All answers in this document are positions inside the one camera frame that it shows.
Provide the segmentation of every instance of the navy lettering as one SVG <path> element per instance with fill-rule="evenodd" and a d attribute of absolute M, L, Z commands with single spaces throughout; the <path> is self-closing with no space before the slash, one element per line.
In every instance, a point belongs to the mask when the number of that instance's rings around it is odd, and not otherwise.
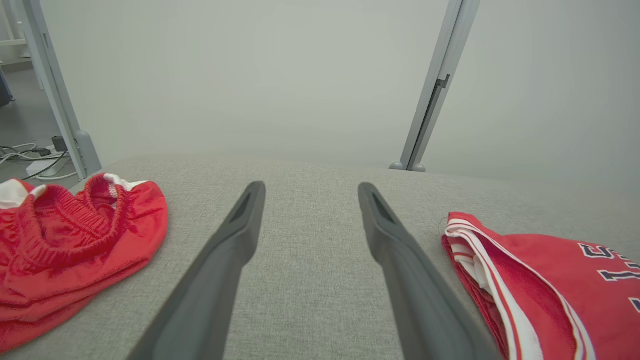
<path fill-rule="evenodd" d="M 582 248 L 582 252 L 587 258 L 607 258 L 607 259 L 614 258 L 613 254 L 611 254 L 611 251 L 604 246 L 598 246 L 599 251 L 596 251 L 593 249 L 593 247 L 590 247 L 589 245 L 586 245 L 586 244 L 578 244 L 578 245 L 580 245 L 580 248 Z"/>
<path fill-rule="evenodd" d="M 636 307 L 636 310 L 638 310 L 638 313 L 640 313 L 640 299 L 630 297 L 629 301 L 631 301 L 631 304 L 633 304 Z"/>
<path fill-rule="evenodd" d="M 630 268 L 640 269 L 640 265 L 635 263 L 625 263 Z M 640 272 L 622 271 L 622 272 L 608 272 L 607 270 L 598 270 L 600 275 L 606 281 L 618 281 L 619 279 L 640 279 Z"/>

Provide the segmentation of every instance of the gray table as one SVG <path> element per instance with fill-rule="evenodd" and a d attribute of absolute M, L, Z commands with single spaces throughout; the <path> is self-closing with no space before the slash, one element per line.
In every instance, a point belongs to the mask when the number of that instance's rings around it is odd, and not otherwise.
<path fill-rule="evenodd" d="M 398 170 L 215 156 L 147 156 L 110 165 L 153 180 L 169 206 L 164 245 L 148 267 L 7 359 L 123 359 L 245 186 L 263 180 L 258 249 L 240 280 L 227 359 L 402 359 L 381 268 L 366 245 L 357 186 L 375 184 L 484 326 L 440 237 L 449 211 L 499 233 L 601 243 L 640 260 L 640 213 L 609 195 Z M 73 189 L 78 191 L 81 185 Z"/>

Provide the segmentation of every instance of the white cable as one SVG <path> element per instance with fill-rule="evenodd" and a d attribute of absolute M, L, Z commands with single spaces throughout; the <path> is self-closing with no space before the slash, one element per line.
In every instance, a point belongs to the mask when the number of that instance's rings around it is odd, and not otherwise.
<path fill-rule="evenodd" d="M 25 158 L 25 159 L 29 159 L 29 160 L 45 160 L 45 159 L 57 159 L 57 158 L 60 157 L 60 154 L 51 154 L 51 155 L 40 156 L 38 158 L 32 158 L 31 156 L 26 156 L 25 154 L 20 154 L 18 152 L 12 152 L 10 154 L 4 155 L 4 156 L 0 156 L 0 159 L 8 159 L 8 158 L 11 158 L 12 156 L 20 156 L 21 158 Z"/>
<path fill-rule="evenodd" d="M 72 172 L 71 174 L 68 175 L 64 175 L 64 176 L 58 176 L 58 177 L 42 177 L 42 176 L 36 176 L 35 178 L 38 180 L 42 180 L 42 181 L 52 181 L 52 180 L 62 180 L 62 179 L 66 179 L 68 177 L 72 177 L 73 175 L 76 175 L 77 171 Z"/>
<path fill-rule="evenodd" d="M 9 146 L 9 147 L 7 147 L 7 148 L 11 148 L 11 147 L 13 147 L 13 148 L 15 149 L 15 148 L 17 148 L 17 147 L 24 147 L 24 146 L 31 146 L 31 148 L 29 149 L 30 151 L 38 147 L 38 145 L 37 145 L 37 144 L 35 144 L 35 143 L 33 143 L 33 142 L 30 142 L 30 143 L 24 143 L 24 144 L 22 144 L 22 145 Z"/>

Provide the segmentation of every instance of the gray floor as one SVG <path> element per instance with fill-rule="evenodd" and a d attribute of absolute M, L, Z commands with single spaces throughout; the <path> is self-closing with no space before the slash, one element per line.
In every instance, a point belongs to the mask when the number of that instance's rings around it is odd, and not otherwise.
<path fill-rule="evenodd" d="M 38 80 L 33 69 L 5 74 L 7 83 L 15 101 L 0 108 L 0 145 L 13 146 L 22 143 L 36 143 L 38 147 L 52 145 L 51 138 L 60 135 L 60 129 L 51 112 L 51 106 L 44 91 L 38 86 Z M 11 178 L 21 179 L 27 176 L 27 161 L 5 161 L 0 165 L 0 183 Z M 56 174 L 64 176 L 74 172 L 74 166 L 69 161 Z M 57 183 L 71 188 L 79 181 L 78 176 L 72 176 L 58 181 L 28 180 L 38 186 Z"/>

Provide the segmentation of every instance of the folded red garment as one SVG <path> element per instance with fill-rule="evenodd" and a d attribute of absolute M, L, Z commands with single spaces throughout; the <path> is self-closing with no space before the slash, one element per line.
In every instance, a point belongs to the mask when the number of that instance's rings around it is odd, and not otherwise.
<path fill-rule="evenodd" d="M 55 184 L 0 184 L 0 352 L 63 323 L 145 266 L 167 220 L 164 195 L 149 181 L 100 174 L 76 196 Z"/>
<path fill-rule="evenodd" d="M 499 235 L 450 213 L 442 245 L 506 359 L 640 359 L 640 266 L 607 247 Z"/>

